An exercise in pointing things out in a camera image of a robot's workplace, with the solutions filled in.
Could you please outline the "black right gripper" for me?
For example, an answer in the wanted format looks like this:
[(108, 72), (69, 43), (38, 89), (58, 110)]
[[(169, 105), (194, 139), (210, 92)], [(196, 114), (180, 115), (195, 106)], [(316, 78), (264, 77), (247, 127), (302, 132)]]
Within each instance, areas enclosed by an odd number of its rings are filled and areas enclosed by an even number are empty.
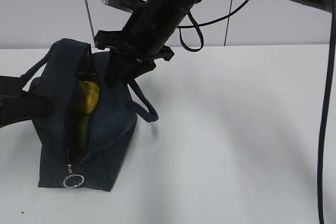
[(165, 45), (171, 33), (162, 29), (146, 13), (144, 7), (137, 7), (120, 31), (99, 30), (94, 37), (95, 47), (103, 50), (110, 49), (109, 62), (105, 73), (108, 86), (122, 80), (124, 62), (119, 49), (134, 54), (146, 62), (137, 63), (125, 76), (126, 80), (153, 71), (156, 68), (155, 59), (170, 61), (174, 56), (172, 49)]

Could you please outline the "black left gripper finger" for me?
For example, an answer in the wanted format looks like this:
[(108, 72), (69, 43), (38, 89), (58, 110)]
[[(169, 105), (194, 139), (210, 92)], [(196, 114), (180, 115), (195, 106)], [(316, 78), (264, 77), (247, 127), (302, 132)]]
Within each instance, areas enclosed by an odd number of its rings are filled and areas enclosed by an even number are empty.
[(20, 77), (1, 76), (1, 95), (26, 95), (26, 82)]
[(50, 116), (54, 107), (50, 98), (25, 91), (20, 95), (1, 94), (1, 127)]

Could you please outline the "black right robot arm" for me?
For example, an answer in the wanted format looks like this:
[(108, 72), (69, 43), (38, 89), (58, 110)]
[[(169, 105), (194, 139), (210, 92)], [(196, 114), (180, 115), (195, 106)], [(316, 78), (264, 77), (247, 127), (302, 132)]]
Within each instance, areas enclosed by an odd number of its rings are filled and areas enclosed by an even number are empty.
[[(96, 48), (110, 50), (105, 74), (108, 84), (129, 82), (154, 70), (157, 59), (171, 60), (166, 42), (192, 7), (202, 0), (102, 0), (105, 5), (130, 13), (122, 30), (97, 32)], [(290, 0), (332, 12), (335, 0)]]

